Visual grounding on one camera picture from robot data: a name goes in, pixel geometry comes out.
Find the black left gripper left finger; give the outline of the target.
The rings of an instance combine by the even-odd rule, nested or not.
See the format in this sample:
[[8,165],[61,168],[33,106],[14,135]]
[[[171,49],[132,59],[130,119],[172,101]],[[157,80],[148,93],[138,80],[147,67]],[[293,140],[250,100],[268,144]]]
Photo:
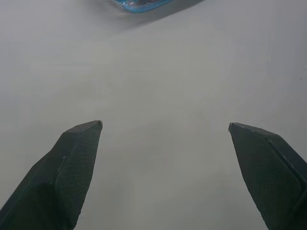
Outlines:
[[88,192],[103,123],[63,132],[0,209],[0,230],[74,230]]

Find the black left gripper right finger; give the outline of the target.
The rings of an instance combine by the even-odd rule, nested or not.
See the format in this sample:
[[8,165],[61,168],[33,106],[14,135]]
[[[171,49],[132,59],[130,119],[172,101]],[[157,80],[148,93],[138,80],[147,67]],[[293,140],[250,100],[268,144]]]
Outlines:
[[307,162],[279,135],[228,128],[247,189],[269,230],[307,230]]

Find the blue plastic object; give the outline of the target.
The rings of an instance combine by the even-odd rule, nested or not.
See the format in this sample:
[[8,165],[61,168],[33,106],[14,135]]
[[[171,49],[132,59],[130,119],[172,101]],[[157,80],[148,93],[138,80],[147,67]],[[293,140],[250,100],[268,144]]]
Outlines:
[[159,7],[173,4],[175,7],[190,7],[204,0],[111,0],[119,7],[132,13],[148,12]]

